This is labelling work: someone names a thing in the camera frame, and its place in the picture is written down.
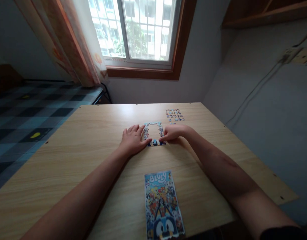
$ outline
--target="white wall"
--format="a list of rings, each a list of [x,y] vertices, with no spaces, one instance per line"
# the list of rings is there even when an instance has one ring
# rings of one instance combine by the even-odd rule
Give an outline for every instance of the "white wall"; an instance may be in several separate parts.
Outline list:
[[[110,78],[114,103],[201,102],[221,63],[229,0],[198,0],[179,81]]]
[[[307,20],[240,31],[204,105],[226,123],[283,50],[306,34]],[[284,65],[228,127],[299,195],[282,209],[306,223],[307,66]]]
[[[13,0],[0,0],[0,60],[23,77],[61,80],[48,54]]]

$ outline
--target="orange curtain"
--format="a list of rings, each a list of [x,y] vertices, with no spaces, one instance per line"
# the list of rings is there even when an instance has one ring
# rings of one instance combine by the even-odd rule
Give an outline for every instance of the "orange curtain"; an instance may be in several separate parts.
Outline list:
[[[14,0],[66,81],[108,81],[88,1]]]

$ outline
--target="left hand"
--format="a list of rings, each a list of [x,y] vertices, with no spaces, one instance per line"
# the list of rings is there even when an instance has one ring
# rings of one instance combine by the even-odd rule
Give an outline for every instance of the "left hand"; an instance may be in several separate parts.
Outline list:
[[[141,134],[144,127],[145,125],[141,127],[139,125],[133,125],[129,129],[125,129],[119,148],[122,151],[126,151],[129,156],[143,150],[152,141],[152,138],[148,138],[141,142]]]

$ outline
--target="wooden table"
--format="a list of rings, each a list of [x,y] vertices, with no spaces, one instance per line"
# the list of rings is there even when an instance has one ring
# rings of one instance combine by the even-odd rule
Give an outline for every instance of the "wooden table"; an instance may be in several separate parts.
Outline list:
[[[19,239],[120,143],[124,128],[169,125],[179,108],[187,124],[236,161],[277,204],[297,195],[201,103],[85,105],[0,190],[0,239]],[[186,236],[236,219],[188,142],[147,147],[126,165],[89,239],[146,239],[144,175],[172,170]]]

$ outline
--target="bed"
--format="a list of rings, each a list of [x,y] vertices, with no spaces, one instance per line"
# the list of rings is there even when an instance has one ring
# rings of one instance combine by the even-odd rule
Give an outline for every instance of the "bed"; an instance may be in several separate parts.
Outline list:
[[[0,94],[0,188],[77,108],[106,93],[100,86],[25,81]]]

